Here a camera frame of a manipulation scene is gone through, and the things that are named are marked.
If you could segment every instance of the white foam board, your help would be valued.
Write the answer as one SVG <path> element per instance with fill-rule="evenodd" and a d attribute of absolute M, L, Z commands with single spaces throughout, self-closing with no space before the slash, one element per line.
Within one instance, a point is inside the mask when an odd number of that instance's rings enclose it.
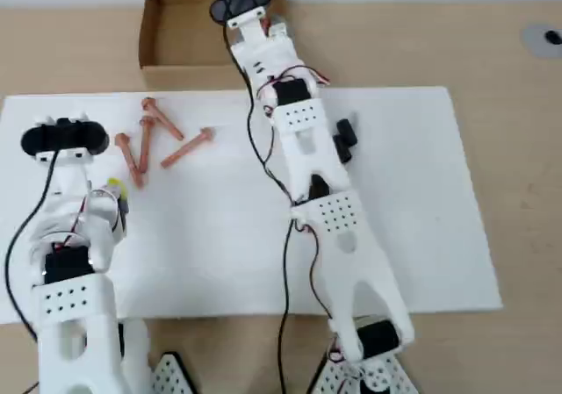
<path fill-rule="evenodd" d="M 141 99 L 146 93 L 8 97 L 0 117 L 0 260 L 38 201 L 46 168 L 19 148 L 35 118 L 85 112 L 113 136 L 132 137 L 138 155 Z M 128 183 L 129 231 L 116 248 L 110 276 L 121 317 L 278 314 L 283 310 L 282 246 L 289 220 L 284 195 L 263 174 L 246 134 L 243 91 L 152 93 L 187 138 L 203 126 L 216 139 L 163 170 L 179 147 L 155 133 L 146 188 L 132 185 L 120 151 L 99 155 L 90 178 Z M 359 144 L 349 172 L 368 219 L 389 254 L 411 312 L 501 307 L 486 234 L 472 190 L 452 103 L 443 88 L 324 90 L 328 115 L 357 123 Z M 269 123 L 256 115 L 254 134 L 267 149 Z M 280 147 L 271 168 L 286 179 Z M 30 312 L 27 238 L 13 255 L 16 297 Z M 310 235 L 295 234 L 289 252 L 292 312 L 321 313 L 308 285 Z M 16 319 L 0 292 L 0 323 Z M 361 291 L 356 312 L 372 312 Z"/>

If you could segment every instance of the red wire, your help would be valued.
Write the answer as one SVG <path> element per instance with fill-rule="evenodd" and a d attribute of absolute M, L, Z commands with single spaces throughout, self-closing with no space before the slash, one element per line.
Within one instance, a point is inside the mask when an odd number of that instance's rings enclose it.
<path fill-rule="evenodd" d="M 70 229 L 70 232 L 71 232 L 71 233 L 74 233 L 74 231 L 76 230 L 76 226 L 78 226 L 78 219 L 80 218 L 80 214 L 82 214 L 82 213 L 84 212 L 85 206 L 86 206 L 86 197 L 83 198 L 82 204 L 80 205 L 80 210 L 79 210 L 78 213 L 76 214 L 76 220 L 74 220 L 74 224 L 72 225 L 72 228 Z M 72 237 L 72 234 L 69 234 L 69 235 L 66 237 L 66 239 L 64 240 L 64 242 L 62 242 L 62 246 L 59 247 L 59 249 L 65 247 L 71 237 Z"/>
<path fill-rule="evenodd" d="M 340 388 L 337 389 L 337 393 L 336 393 L 336 394 L 340 394 L 340 393 L 342 392 L 342 390 L 343 390 L 343 385 L 345 385 L 345 383 L 347 383 L 347 382 L 348 382 L 347 378 L 344 378 L 343 381 L 342 381 L 342 383 L 340 384 Z"/>
<path fill-rule="evenodd" d="M 306 68 L 310 71 L 313 71 L 316 76 L 317 76 L 317 83 L 318 84 L 330 84 L 330 80 L 327 79 L 326 76 L 324 76 L 323 74 L 321 74 L 318 69 L 309 67 L 307 65 L 293 65 L 292 67 L 287 68 L 285 71 L 283 71 L 281 74 L 279 74 L 279 76 L 277 77 L 272 77 L 268 82 L 262 84 L 262 86 L 257 90 L 256 92 L 256 98 L 259 99 L 260 98 L 260 93 L 262 92 L 262 90 L 267 87 L 268 85 L 273 85 L 276 82 L 279 82 L 281 80 L 283 80 L 284 78 L 292 78 L 294 80 L 296 80 L 296 76 L 295 75 L 287 75 L 287 72 L 293 70 L 293 69 L 297 69 L 297 68 Z"/>

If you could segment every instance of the hole pattern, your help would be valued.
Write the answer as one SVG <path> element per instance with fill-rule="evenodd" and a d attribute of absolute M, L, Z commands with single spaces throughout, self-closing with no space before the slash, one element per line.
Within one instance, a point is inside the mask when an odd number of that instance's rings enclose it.
<path fill-rule="evenodd" d="M 321 104 L 313 100 L 278 106 L 276 108 L 277 120 L 294 132 L 313 126 L 316 121 L 324 117 L 323 115 L 324 112 Z"/>
<path fill-rule="evenodd" d="M 161 360 L 153 373 L 154 392 L 162 394 L 192 394 L 189 384 L 183 378 L 176 358 L 173 356 L 169 357 L 170 359 Z"/>
<path fill-rule="evenodd" d="M 47 315 L 54 312 L 64 312 L 67 309 L 75 310 L 77 306 L 85 306 L 88 301 L 83 298 L 88 293 L 86 286 L 82 286 L 79 291 L 75 289 L 58 290 L 56 292 L 46 294 L 43 308 Z"/>
<path fill-rule="evenodd" d="M 318 204 L 328 232 L 347 232 L 357 226 L 357 211 L 351 198 L 336 194 L 323 198 Z"/>
<path fill-rule="evenodd" d="M 329 363 L 316 382 L 313 394 L 357 394 L 358 379 L 363 380 L 372 392 L 392 394 L 418 394 L 399 362 L 392 357 L 387 361 L 374 359 L 365 361 L 357 367 L 347 362 Z"/>

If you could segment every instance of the perforated plastic bracket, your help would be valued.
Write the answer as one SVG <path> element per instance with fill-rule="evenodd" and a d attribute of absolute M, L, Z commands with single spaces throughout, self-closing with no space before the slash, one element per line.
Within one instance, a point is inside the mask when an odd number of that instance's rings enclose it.
<path fill-rule="evenodd" d="M 297 133 L 314 126 L 326 127 L 326 113 L 319 98 L 278 106 L 273 111 L 273 120 L 279 133 Z"/>
<path fill-rule="evenodd" d="M 112 283 L 88 275 L 33 290 L 42 392 L 129 392 Z"/>
<path fill-rule="evenodd" d="M 173 354 L 165 354 L 152 374 L 154 394 L 197 394 L 193 382 Z"/>
<path fill-rule="evenodd" d="M 322 176 L 332 190 L 349 187 L 319 98 L 278 106 L 272 118 L 287 159 L 293 199 L 308 193 L 313 174 Z"/>
<path fill-rule="evenodd" d="M 351 362 L 363 360 L 353 320 L 355 288 L 360 282 L 365 282 L 380 301 L 373 305 L 372 313 L 392 321 L 400 347 L 413 341 L 412 321 L 386 253 L 367 223 L 357 193 L 347 190 L 318 198 L 293 208 L 292 213 L 318 234 L 320 271 L 333 317 L 330 327 L 339 337 L 345 358 Z"/>
<path fill-rule="evenodd" d="M 418 390 L 394 355 L 350 365 L 325 361 L 309 394 L 359 394 L 363 383 L 372 392 L 418 394 Z"/>
<path fill-rule="evenodd" d="M 33 289 L 39 327 L 115 311 L 112 281 L 90 274 Z"/>

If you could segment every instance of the white 3d-printed robot part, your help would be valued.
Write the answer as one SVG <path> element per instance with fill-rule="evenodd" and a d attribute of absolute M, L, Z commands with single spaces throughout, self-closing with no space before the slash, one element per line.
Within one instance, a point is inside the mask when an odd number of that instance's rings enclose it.
<path fill-rule="evenodd" d="M 324 361 L 309 394 L 360 394 L 361 385 L 372 392 L 418 394 L 418 390 L 394 355 L 358 364 Z"/>
<path fill-rule="evenodd" d="M 293 208 L 293 217 L 318 234 L 319 266 L 329 297 L 330 326 L 349 361 L 361 361 L 363 352 L 353 320 L 353 299 L 358 283 L 367 283 L 379 298 L 404 346 L 414 340 L 414 328 L 398 290 L 386 253 L 367 223 L 354 190 L 310 201 Z"/>
<path fill-rule="evenodd" d="M 197 394 L 193 382 L 173 354 L 165 354 L 152 374 L 154 394 Z"/>

